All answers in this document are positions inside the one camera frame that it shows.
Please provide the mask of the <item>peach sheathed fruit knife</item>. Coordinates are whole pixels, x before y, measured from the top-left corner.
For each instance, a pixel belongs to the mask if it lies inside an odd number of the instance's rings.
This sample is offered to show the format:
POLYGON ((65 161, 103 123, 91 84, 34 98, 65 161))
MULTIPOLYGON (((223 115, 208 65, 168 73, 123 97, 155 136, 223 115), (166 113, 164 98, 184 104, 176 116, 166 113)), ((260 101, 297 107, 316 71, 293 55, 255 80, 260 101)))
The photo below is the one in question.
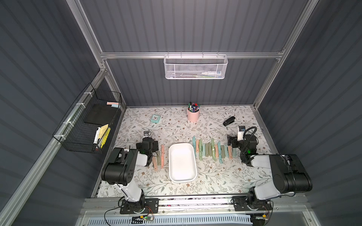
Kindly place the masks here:
POLYGON ((153 163, 154 170, 157 171, 158 166, 157 166, 157 159, 155 156, 152 157, 152 163, 153 163))

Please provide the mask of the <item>olive folding fruit knife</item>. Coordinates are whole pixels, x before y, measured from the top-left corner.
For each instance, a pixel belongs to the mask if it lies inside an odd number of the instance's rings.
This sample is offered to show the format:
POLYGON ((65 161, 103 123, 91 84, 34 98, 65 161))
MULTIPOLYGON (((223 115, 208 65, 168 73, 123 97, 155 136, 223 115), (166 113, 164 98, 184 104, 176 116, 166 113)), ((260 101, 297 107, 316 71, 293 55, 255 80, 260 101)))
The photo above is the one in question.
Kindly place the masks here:
POLYGON ((205 157, 209 156, 208 143, 205 144, 205 157))

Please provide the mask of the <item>teal sheathed fruit knife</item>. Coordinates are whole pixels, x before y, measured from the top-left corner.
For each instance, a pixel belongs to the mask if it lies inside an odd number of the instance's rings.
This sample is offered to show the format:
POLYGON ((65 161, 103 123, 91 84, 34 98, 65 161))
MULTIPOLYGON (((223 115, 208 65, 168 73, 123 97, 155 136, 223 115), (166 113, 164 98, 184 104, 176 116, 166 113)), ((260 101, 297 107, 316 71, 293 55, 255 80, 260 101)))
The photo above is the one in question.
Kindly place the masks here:
POLYGON ((228 152, 228 146, 227 145, 224 145, 224 149, 225 149, 225 157, 226 158, 229 158, 229 152, 228 152))

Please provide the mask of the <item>mint folding fruit knife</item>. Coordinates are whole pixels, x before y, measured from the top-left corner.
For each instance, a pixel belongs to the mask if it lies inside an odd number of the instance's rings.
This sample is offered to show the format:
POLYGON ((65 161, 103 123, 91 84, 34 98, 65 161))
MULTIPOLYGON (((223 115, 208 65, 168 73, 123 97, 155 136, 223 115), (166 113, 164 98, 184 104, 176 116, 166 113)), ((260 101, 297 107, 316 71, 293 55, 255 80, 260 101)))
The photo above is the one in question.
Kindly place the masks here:
POLYGON ((236 156, 237 156, 237 149, 236 148, 232 149, 232 156, 233 156, 233 158, 236 158, 236 156))

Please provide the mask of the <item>peach folding fruit knife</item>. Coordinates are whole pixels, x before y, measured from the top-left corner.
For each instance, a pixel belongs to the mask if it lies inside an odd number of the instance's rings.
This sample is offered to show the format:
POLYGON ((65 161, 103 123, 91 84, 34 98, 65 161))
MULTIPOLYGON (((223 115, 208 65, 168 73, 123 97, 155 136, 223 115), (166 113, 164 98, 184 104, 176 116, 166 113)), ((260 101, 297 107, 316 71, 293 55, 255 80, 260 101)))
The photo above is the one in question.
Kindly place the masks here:
POLYGON ((215 155, 216 158, 219 158, 218 145, 215 145, 215 155))

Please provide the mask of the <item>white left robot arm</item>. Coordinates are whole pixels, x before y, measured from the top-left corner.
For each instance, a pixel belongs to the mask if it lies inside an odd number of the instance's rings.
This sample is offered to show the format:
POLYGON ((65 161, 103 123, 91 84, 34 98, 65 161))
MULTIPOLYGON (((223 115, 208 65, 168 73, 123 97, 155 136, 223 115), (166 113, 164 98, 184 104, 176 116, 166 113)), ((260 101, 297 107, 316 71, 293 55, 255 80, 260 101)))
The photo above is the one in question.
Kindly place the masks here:
POLYGON ((151 137, 144 137, 135 149, 115 147, 101 170, 102 181, 119 188, 131 208, 143 209, 145 195, 133 181, 135 168, 150 166, 158 150, 158 142, 151 137))

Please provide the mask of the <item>light green fruit knife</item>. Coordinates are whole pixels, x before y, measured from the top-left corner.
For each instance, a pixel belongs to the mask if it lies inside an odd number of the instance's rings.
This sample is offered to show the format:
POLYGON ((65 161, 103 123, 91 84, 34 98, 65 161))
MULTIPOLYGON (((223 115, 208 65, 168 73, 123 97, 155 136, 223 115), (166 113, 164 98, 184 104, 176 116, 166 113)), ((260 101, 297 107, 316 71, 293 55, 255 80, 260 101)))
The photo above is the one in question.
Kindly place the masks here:
POLYGON ((215 149, 215 140, 211 138, 211 149, 212 149, 212 158, 216 161, 216 149, 215 149))

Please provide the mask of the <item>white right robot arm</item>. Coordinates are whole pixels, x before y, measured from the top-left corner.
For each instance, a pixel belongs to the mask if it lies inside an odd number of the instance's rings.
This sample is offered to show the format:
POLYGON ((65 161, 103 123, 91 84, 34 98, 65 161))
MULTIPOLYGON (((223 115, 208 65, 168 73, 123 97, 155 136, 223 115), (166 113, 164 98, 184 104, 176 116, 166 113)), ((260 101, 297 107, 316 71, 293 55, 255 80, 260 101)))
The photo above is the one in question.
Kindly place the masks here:
POLYGON ((240 150, 240 160, 248 167, 271 170, 272 181, 249 189, 247 205, 256 209, 261 204, 281 196, 311 191, 312 180, 295 154, 257 154, 258 139, 254 134, 243 135, 242 140, 227 136, 228 145, 240 150))

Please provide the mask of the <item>teal ceramic sheathed knife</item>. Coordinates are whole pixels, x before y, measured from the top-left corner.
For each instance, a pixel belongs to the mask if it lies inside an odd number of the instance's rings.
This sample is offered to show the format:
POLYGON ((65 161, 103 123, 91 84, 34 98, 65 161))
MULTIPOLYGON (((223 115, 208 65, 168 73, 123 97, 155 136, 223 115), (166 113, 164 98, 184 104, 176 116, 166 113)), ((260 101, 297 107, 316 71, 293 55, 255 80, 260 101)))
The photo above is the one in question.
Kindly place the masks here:
POLYGON ((217 143, 217 146, 218 146, 219 163, 223 164, 223 161, 222 161, 222 145, 221 145, 220 141, 217 143))

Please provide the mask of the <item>light blue folding knife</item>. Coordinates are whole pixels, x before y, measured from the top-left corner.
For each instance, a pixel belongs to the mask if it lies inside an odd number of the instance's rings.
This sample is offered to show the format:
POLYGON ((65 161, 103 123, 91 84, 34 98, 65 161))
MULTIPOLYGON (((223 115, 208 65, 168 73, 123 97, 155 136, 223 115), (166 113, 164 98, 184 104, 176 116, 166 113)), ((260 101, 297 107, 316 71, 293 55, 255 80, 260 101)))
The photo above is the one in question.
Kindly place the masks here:
POLYGON ((206 156, 206 145, 202 144, 202 156, 206 156))

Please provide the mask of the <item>pink fruit knife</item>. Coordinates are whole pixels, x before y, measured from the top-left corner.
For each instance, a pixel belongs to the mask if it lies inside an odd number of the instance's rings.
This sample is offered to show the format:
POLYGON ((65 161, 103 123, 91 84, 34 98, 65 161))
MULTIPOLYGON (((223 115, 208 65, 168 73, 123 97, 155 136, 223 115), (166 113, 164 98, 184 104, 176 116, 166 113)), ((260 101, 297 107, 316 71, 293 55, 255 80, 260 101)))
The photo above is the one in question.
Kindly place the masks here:
POLYGON ((161 168, 163 169, 165 165, 165 146, 161 145, 161 168))

